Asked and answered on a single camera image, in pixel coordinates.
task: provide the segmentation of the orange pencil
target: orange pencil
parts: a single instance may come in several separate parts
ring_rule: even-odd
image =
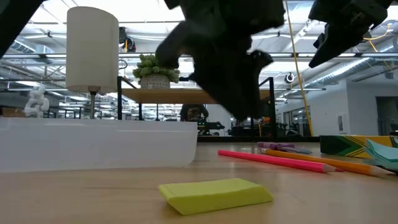
[[[355,172],[359,174],[371,175],[371,176],[382,176],[387,174],[393,174],[392,172],[376,167],[370,166],[365,164],[357,164],[354,162],[345,162],[345,161],[338,161],[335,159],[325,159],[313,156],[304,156],[301,154],[294,154],[289,152],[280,152],[272,149],[260,149],[261,153],[267,154],[270,156],[277,156],[289,159],[300,159],[304,161],[312,161],[312,162],[322,162],[324,164],[328,164],[334,166],[336,168],[340,168],[346,171]]]

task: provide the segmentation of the white robot figure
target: white robot figure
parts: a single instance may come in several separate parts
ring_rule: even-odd
[[[44,98],[46,89],[44,86],[35,86],[29,93],[29,101],[25,105],[24,113],[27,117],[35,115],[36,118],[43,118],[43,111],[49,110],[49,100]]]

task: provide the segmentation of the green plant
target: green plant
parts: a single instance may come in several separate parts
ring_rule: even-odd
[[[165,75],[170,82],[178,83],[178,75],[180,71],[177,69],[160,68],[155,55],[140,55],[141,62],[137,63],[137,68],[132,71],[134,77],[141,79],[147,75]]]

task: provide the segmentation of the lamp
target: lamp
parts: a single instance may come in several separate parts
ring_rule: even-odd
[[[93,7],[73,7],[67,16],[68,90],[90,93],[94,118],[95,95],[117,90],[119,21]]]

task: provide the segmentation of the potted plant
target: potted plant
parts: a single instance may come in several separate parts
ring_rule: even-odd
[[[179,70],[160,68],[155,55],[140,55],[141,62],[132,71],[138,78],[141,88],[162,89],[170,88],[170,82],[178,83]]]

